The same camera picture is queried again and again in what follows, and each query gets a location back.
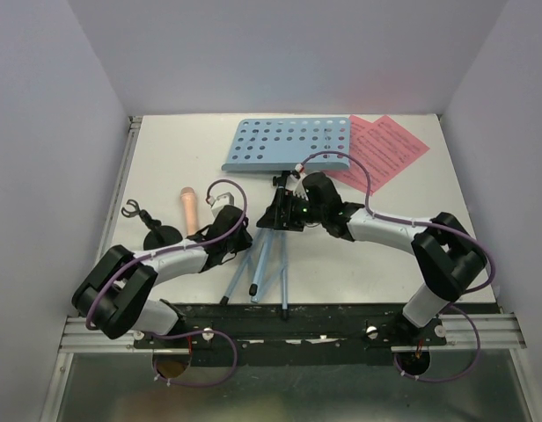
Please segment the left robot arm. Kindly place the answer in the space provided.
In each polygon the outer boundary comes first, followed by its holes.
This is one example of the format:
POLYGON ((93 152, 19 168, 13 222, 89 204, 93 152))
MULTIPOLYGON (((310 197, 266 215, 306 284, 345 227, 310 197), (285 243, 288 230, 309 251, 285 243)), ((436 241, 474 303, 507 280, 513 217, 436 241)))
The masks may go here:
POLYGON ((91 329, 117 339, 128 331, 154 333, 163 346, 177 346, 185 327, 179 312, 151 290, 183 275, 204 273, 220 266, 229 254, 251 247, 248 218, 240 208, 226 205, 212 224, 181 242, 151 251, 131 251, 117 244, 101 257, 71 298, 91 329))

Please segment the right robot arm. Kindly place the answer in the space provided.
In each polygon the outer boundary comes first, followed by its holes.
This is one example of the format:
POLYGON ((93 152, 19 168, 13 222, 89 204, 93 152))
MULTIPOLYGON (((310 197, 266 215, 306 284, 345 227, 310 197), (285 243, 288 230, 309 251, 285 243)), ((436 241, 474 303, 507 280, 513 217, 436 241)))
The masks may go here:
POLYGON ((381 244, 415 257, 424 283, 394 323, 395 336, 404 344, 423 338, 428 323, 466 294, 488 264, 482 247, 452 214, 415 221, 375 214, 363 204, 343 200, 322 172, 302 176, 294 191, 279 180, 275 186, 258 228, 302 232, 318 224, 334 238, 381 244))

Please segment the pink microphone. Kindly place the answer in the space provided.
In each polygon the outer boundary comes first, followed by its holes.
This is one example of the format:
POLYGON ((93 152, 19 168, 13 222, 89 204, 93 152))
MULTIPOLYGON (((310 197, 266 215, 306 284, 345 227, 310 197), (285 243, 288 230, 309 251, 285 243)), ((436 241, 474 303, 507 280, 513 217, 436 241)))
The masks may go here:
POLYGON ((180 200, 183 207, 187 235, 192 236, 199 229, 197 196, 195 190, 190 186, 182 188, 180 192, 180 200))

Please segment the pink sheet music page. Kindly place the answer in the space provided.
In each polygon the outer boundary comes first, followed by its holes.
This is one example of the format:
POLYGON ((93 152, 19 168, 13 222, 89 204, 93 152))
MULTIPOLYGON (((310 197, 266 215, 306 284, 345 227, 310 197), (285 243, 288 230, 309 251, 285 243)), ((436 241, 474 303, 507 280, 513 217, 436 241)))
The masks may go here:
MULTIPOLYGON (((361 164, 366 164, 366 155, 364 154, 364 142, 361 140, 362 131, 369 128, 370 123, 356 115, 349 116, 350 121, 350 139, 349 155, 356 158, 361 164)), ((367 191, 368 182, 364 172, 352 160, 350 166, 345 171, 328 171, 326 174, 347 186, 350 186, 362 193, 367 191)))
POLYGON ((370 174, 375 193, 429 151, 429 146, 391 117, 375 122, 351 115, 350 155, 370 174))

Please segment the black microphone stand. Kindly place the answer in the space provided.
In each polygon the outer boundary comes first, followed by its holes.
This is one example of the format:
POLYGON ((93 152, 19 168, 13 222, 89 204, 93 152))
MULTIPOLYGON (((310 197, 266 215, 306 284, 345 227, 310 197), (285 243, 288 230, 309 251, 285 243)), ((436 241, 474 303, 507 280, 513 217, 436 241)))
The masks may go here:
POLYGON ((178 229, 164 225, 160 220, 153 218, 147 210, 139 206, 136 200, 127 200, 126 205, 121 209, 121 214, 125 218, 138 217, 148 229, 148 233, 143 239, 145 251, 169 247, 183 240, 178 229))

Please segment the blue music stand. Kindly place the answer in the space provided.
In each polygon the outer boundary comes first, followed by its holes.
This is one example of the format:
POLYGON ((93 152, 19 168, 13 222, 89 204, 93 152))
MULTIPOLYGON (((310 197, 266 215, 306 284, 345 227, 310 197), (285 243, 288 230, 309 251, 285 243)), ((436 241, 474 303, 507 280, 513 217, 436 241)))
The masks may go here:
MULTIPOLYGON (((349 149, 349 131, 349 119, 340 116, 244 119, 238 123, 221 170, 235 173, 273 172, 275 192, 278 188, 292 191, 294 186, 289 187, 292 182, 290 173, 313 153, 323 152, 311 160, 308 167, 311 171, 345 171, 349 168, 349 160, 341 155, 349 149)), ((307 200, 306 203, 308 219, 305 227, 316 222, 312 207, 307 200)), ((258 253, 249 289, 252 302, 259 302, 278 279, 281 285, 280 315, 283 320, 289 318, 286 232, 256 226, 253 247, 234 274, 223 295, 222 304, 231 298, 240 275, 252 263, 253 254, 258 253)))

